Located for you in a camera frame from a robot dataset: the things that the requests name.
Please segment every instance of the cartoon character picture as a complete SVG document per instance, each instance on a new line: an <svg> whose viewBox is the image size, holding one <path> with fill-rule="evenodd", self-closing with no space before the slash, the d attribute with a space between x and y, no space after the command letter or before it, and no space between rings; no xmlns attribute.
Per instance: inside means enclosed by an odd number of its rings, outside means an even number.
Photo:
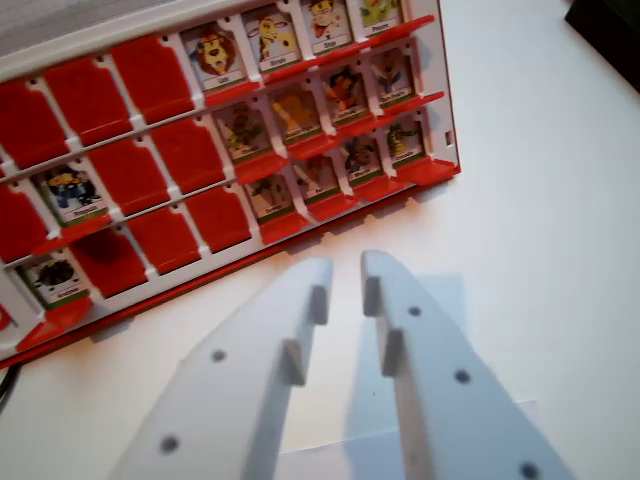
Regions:
<svg viewBox="0 0 640 480"><path fill-rule="evenodd" d="M387 146L394 166L408 163L425 155L420 124L403 117L389 126Z"/></svg>
<svg viewBox="0 0 640 480"><path fill-rule="evenodd" d="M216 112L216 123L234 163L271 150L260 112L238 103Z"/></svg>
<svg viewBox="0 0 640 480"><path fill-rule="evenodd" d="M305 203L313 203L340 191L331 158L322 155L296 162L293 170Z"/></svg>
<svg viewBox="0 0 640 480"><path fill-rule="evenodd" d="M352 121L366 113L361 77L348 65L323 79L335 125Z"/></svg>
<svg viewBox="0 0 640 480"><path fill-rule="evenodd" d="M318 133L321 129L311 92L302 88L287 89L274 97L271 106L282 120L285 144Z"/></svg>
<svg viewBox="0 0 640 480"><path fill-rule="evenodd" d="M251 10L243 18L261 71L269 72L300 60L291 20L275 5Z"/></svg>
<svg viewBox="0 0 640 480"><path fill-rule="evenodd" d="M284 177L270 175L246 186L258 223L293 210L293 201Z"/></svg>
<svg viewBox="0 0 640 480"><path fill-rule="evenodd" d="M21 265L17 273L46 309L89 293L64 251Z"/></svg>
<svg viewBox="0 0 640 480"><path fill-rule="evenodd" d="M360 15L367 37L400 23L400 0L360 0Z"/></svg>
<svg viewBox="0 0 640 480"><path fill-rule="evenodd" d="M350 183L359 183L382 173L378 152L368 138L355 137L344 143L342 153Z"/></svg>
<svg viewBox="0 0 640 480"><path fill-rule="evenodd" d="M62 226L106 212L107 205L89 175L75 164L62 165L32 178Z"/></svg>
<svg viewBox="0 0 640 480"><path fill-rule="evenodd" d="M300 6L313 53L319 55L351 43L344 0L303 0Z"/></svg>
<svg viewBox="0 0 640 480"><path fill-rule="evenodd" d="M359 138L354 138L353 141L347 142L345 146L349 154L344 163L347 173L355 173L371 163L375 149L370 144L360 142Z"/></svg>
<svg viewBox="0 0 640 480"><path fill-rule="evenodd" d="M413 95L411 69L399 48L374 55L371 58L371 70L376 76L376 88L382 108Z"/></svg>
<svg viewBox="0 0 640 480"><path fill-rule="evenodd" d="M205 90L226 87L246 78L232 35L215 23L192 28L181 36Z"/></svg>
<svg viewBox="0 0 640 480"><path fill-rule="evenodd" d="M389 127L389 132L387 132L389 153L394 157L405 153L407 151L407 144L404 139L417 134L417 130L403 130L402 125L399 123L392 124L391 127Z"/></svg>

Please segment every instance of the white table surface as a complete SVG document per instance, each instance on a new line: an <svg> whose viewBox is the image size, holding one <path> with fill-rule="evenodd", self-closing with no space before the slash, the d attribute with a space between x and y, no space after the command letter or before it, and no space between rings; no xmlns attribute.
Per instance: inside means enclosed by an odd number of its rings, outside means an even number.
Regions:
<svg viewBox="0 0 640 480"><path fill-rule="evenodd" d="M360 307L364 249L429 275L578 478L637 477L640 96L564 23L568 7L443 0L462 174L26 365L0 416L0 477L106 477L176 362L310 255L335 261L333 303L282 450L393 428Z"/></svg>

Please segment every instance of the black cable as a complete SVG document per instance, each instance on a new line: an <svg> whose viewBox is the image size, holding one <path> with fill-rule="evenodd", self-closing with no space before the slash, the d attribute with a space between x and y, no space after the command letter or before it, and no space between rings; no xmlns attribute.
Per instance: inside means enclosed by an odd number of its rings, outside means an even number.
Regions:
<svg viewBox="0 0 640 480"><path fill-rule="evenodd" d="M18 382L21 368L22 365L20 363L11 365L2 379L2 383L0 383L0 414L7 405L9 398L11 398L11 393Z"/></svg>

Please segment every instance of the guess who game board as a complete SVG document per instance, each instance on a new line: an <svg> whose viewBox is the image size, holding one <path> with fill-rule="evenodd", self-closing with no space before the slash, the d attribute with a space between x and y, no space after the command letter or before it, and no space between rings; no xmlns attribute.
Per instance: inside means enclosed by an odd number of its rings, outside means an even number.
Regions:
<svg viewBox="0 0 640 480"><path fill-rule="evenodd" d="M460 172L436 0L183 3L0 57L0 368Z"/></svg>

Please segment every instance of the white plastic arm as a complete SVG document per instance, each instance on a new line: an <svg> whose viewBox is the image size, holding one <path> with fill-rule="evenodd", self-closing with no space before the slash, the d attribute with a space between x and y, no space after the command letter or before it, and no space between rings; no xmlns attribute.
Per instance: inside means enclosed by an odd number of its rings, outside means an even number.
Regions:
<svg viewBox="0 0 640 480"><path fill-rule="evenodd" d="M457 325L392 256L362 256L364 314L393 377L409 480L572 478Z"/></svg>
<svg viewBox="0 0 640 480"><path fill-rule="evenodd" d="M305 383L313 327L327 322L331 261L300 262L180 363L112 479L273 475L291 385Z"/></svg>

